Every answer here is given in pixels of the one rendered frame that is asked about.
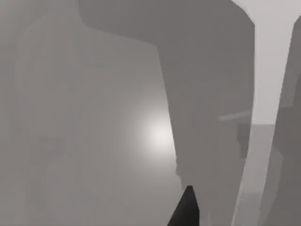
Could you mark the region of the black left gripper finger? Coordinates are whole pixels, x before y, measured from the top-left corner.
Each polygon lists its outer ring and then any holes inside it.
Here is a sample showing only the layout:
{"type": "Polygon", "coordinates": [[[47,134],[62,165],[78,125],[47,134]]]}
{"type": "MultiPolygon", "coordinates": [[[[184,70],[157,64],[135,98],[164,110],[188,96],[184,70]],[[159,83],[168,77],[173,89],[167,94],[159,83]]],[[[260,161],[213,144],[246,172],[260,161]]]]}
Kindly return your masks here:
{"type": "Polygon", "coordinates": [[[186,186],[167,226],[199,226],[199,208],[193,186],[186,186]]]}

